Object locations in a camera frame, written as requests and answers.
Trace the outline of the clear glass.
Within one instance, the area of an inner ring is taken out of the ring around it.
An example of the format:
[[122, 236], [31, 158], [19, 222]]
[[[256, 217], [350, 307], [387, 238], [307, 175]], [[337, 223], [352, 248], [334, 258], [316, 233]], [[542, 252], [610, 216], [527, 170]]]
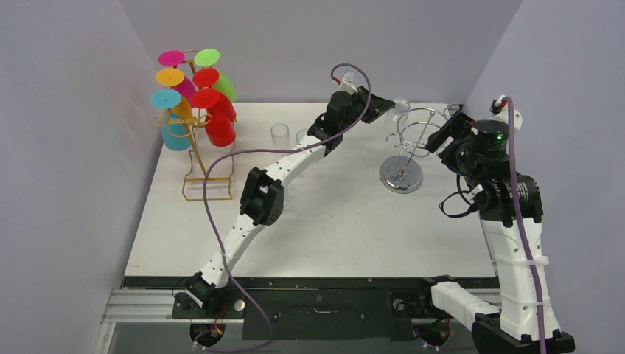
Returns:
[[284, 188], [282, 191], [282, 206], [284, 209], [287, 208], [287, 205], [289, 204], [289, 192], [288, 192], [288, 188]]
[[403, 98], [398, 97], [393, 99], [394, 107], [386, 112], [384, 118], [384, 133], [393, 134], [397, 132], [397, 120], [406, 112], [411, 109], [410, 102]]
[[303, 139], [307, 136], [307, 129], [302, 129], [296, 134], [296, 144], [300, 145]]

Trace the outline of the clear champagne flute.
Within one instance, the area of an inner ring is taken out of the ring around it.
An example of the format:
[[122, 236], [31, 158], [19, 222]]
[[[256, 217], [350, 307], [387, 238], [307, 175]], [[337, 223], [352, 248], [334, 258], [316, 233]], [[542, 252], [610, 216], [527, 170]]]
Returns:
[[290, 130], [287, 124], [278, 122], [272, 125], [270, 134], [275, 149], [287, 150], [290, 148]]

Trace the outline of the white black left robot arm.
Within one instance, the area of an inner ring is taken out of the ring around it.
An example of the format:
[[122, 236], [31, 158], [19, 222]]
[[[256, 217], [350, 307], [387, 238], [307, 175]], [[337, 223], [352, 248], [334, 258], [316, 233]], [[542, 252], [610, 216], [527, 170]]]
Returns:
[[287, 186], [311, 164], [331, 153], [353, 125], [369, 124], [393, 109], [393, 100], [373, 95], [364, 87], [355, 92], [336, 91], [326, 111], [308, 128], [293, 150], [265, 168], [252, 168], [240, 197], [239, 215], [229, 233], [218, 237], [218, 250], [185, 282], [191, 307], [202, 317], [221, 309], [221, 290], [231, 280], [231, 271], [251, 241], [282, 215]]

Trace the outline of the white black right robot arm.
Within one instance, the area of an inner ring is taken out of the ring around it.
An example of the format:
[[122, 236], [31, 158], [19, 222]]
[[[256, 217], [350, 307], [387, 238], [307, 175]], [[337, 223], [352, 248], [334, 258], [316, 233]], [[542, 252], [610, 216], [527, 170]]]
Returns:
[[500, 284], [500, 306], [453, 280], [439, 278], [416, 294], [426, 315], [439, 310], [462, 323], [480, 353], [571, 353], [575, 340], [560, 327], [548, 295], [542, 254], [542, 202], [536, 181], [511, 165], [508, 125], [454, 113], [426, 149], [467, 182]]

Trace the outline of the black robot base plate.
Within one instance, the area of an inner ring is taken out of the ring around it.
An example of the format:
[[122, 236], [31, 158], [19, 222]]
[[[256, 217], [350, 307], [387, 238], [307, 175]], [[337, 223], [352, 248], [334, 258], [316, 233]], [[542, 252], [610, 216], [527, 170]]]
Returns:
[[208, 309], [185, 293], [186, 277], [126, 277], [123, 288], [164, 290], [173, 301], [167, 319], [188, 320], [192, 334], [225, 336], [242, 325], [246, 341], [410, 341], [414, 329], [446, 336], [450, 315], [433, 306], [435, 277], [240, 277], [217, 291]]

